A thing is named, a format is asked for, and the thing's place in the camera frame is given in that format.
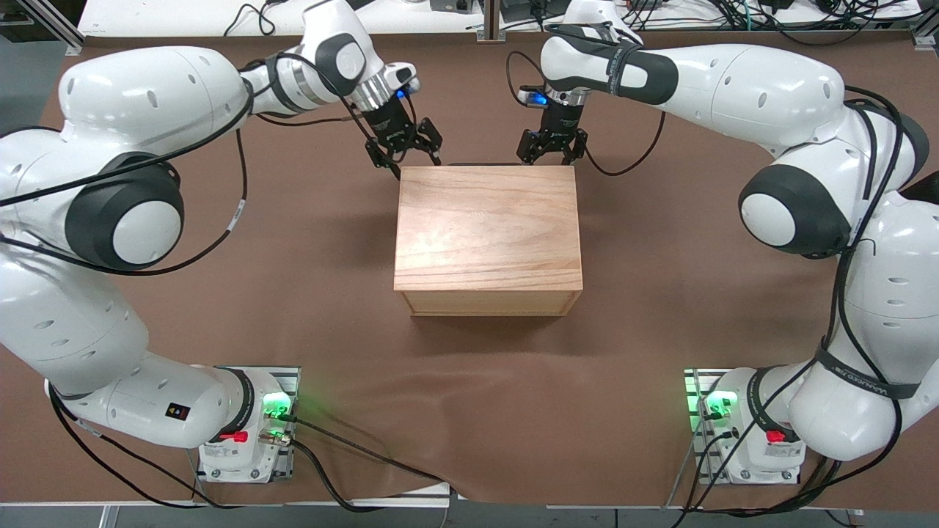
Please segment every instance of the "black square label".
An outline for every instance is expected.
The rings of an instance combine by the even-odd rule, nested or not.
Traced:
[[[170,406],[166,408],[166,415],[170,418],[185,421],[186,417],[189,416],[189,408],[185,405],[179,405],[178,403],[171,403]]]

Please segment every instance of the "gray floor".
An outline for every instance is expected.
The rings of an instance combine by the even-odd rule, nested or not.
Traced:
[[[55,88],[66,46],[58,42],[11,44],[0,38],[0,134],[35,125]],[[3,475],[9,480],[10,475]],[[93,475],[91,478],[107,478]],[[677,519],[675,511],[658,510],[571,510],[543,506],[484,505],[451,501],[448,528],[667,528]],[[98,526],[100,507],[0,506],[0,528],[93,528]],[[844,519],[844,512],[837,512]],[[180,511],[158,506],[125,506],[117,517],[118,528],[437,528],[441,510],[393,509],[370,514],[349,514],[338,507],[285,506],[251,507],[236,511],[200,509]],[[865,526],[925,528],[939,527],[939,515],[867,512]],[[692,515],[685,528],[800,528],[837,525],[821,511],[738,520],[725,516]]]

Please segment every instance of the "white round joint cap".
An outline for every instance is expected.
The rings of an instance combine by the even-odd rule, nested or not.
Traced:
[[[131,264],[147,264],[163,257],[176,244],[182,222],[166,202],[144,202],[117,222],[112,244],[115,253]]]
[[[751,194],[740,205],[740,216],[754,237],[772,246],[783,246],[795,238],[793,214],[768,194]]]
[[[347,79],[355,79],[365,68],[365,55],[362,48],[355,42],[350,42],[342,47],[336,54],[336,68],[339,73]]]

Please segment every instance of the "white table surface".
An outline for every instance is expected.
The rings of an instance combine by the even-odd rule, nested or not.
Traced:
[[[264,0],[248,0],[259,7]],[[276,35],[298,36],[303,33],[301,14],[316,0],[289,0],[265,11],[277,26]],[[747,0],[751,6],[757,0]],[[102,38],[142,37],[220,37],[235,18],[244,0],[87,0],[85,13],[78,28],[86,36]],[[617,7],[622,15],[626,9]],[[919,12],[916,0],[880,9],[877,18],[909,16]],[[465,33],[482,27],[483,13],[474,3],[471,14],[432,11],[428,0],[411,4],[405,0],[375,0],[356,11],[369,33]],[[720,13],[708,0],[670,0],[653,12],[647,29],[690,29],[714,27],[723,24],[711,21]],[[795,0],[789,9],[781,9],[776,18],[781,23],[811,23],[825,18],[811,0]],[[701,19],[701,21],[671,21],[662,19]],[[562,17],[551,19],[561,23]],[[511,31],[535,29],[535,24],[517,26]],[[257,15],[248,9],[242,13],[239,24],[231,31],[232,37],[258,36]]]

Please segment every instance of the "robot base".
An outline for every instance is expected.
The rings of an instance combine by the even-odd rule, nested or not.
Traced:
[[[694,452],[707,456],[698,475],[702,484],[712,479],[718,484],[798,484],[806,447],[802,442],[770,443],[759,425],[754,426],[743,443],[730,457],[720,475],[714,473],[738,443],[737,436],[753,421],[747,400],[747,384],[754,370],[751,368],[689,368],[685,371],[685,390],[691,427],[695,431]],[[717,420],[700,417],[720,412]],[[704,454],[704,446],[724,432],[733,438],[718,440],[711,452]]]
[[[293,447],[259,441],[266,433],[273,437],[289,438],[295,424],[272,420],[266,416],[271,405],[286,404],[291,412],[300,388],[298,366],[240,366],[226,365],[244,371],[254,386],[254,408],[248,424],[242,431],[248,433],[248,442],[234,439],[199,446],[199,467],[196,474],[205,482],[266,484],[287,480],[293,475]]]

